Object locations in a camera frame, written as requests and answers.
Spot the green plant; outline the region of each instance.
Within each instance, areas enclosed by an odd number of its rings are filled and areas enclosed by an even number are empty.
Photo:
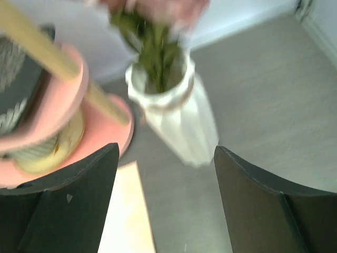
[[[138,52],[138,62],[135,66],[146,71],[146,85],[155,85],[158,93],[169,90],[172,87],[168,85],[171,72],[173,69],[179,69],[181,72],[181,68],[172,67],[177,62],[176,59],[182,56],[179,40],[172,38],[170,28],[164,24],[151,23],[137,12],[127,13],[124,9],[113,13],[111,24],[119,28],[129,47]]]

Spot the tiered stand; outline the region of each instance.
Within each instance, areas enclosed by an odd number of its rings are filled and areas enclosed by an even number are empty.
[[[0,0],[0,28],[52,75],[33,115],[13,134],[0,138],[0,153],[29,147],[52,137],[80,108],[85,122],[76,149],[52,170],[27,173],[14,160],[0,160],[0,188],[15,188],[45,176],[83,159],[108,143],[118,143],[122,155],[133,134],[131,110],[120,97],[106,94],[90,80],[86,62],[76,48],[66,44],[54,45],[9,0]]]

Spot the black panel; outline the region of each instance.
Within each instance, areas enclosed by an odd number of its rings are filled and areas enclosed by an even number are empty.
[[[118,145],[109,144],[18,189],[0,189],[0,252],[97,252],[118,158]]]
[[[224,147],[215,168],[233,253],[337,250],[337,194],[278,177]]]

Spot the leaf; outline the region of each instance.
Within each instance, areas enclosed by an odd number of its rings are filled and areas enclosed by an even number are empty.
[[[151,41],[152,45],[154,45],[154,34],[152,29],[152,24],[150,22],[145,22],[144,24],[144,35],[142,38],[143,42]]]
[[[153,59],[154,59],[154,64],[155,64],[155,68],[158,72],[162,73],[162,69],[163,69],[163,62],[162,62],[162,58],[160,55],[155,54],[153,55]]]
[[[146,71],[149,80],[155,79],[155,69],[153,67],[152,58],[147,58],[144,54],[140,54],[138,62],[141,64],[143,69]]]
[[[170,67],[172,65],[179,50],[180,49],[178,47],[178,41],[168,43],[168,45],[165,46],[165,48],[163,49],[163,62],[165,66]]]
[[[147,21],[140,17],[137,12],[132,13],[131,18],[137,26],[137,36],[142,39],[145,36]]]
[[[162,49],[163,45],[166,44],[167,37],[169,35],[169,28],[164,24],[155,24],[153,25],[154,33],[154,44],[157,48]]]
[[[122,17],[122,10],[111,14],[110,24],[119,26]]]
[[[139,52],[139,50],[137,49],[137,47],[132,43],[128,31],[127,30],[123,30],[123,29],[120,28],[120,32],[121,32],[121,35],[124,37],[124,40],[127,43],[127,45],[129,47],[131,47],[133,50],[135,50],[136,52]]]
[[[164,68],[162,75],[162,85],[164,91],[166,91],[167,83],[169,82],[169,77],[170,77],[170,69]]]
[[[128,15],[122,16],[120,18],[119,27],[123,27],[125,30],[129,30],[130,32],[137,35],[137,22],[134,22],[132,18]]]
[[[146,57],[151,57],[153,54],[155,54],[154,45],[153,45],[153,37],[146,36],[144,38],[142,54]]]

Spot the gray floor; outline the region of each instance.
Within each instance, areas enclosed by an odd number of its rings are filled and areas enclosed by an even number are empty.
[[[192,56],[221,145],[286,179],[337,192],[337,70],[292,16]],[[123,81],[106,87],[127,97]],[[182,165],[140,124],[122,163],[134,160],[158,253],[232,252],[213,164]]]

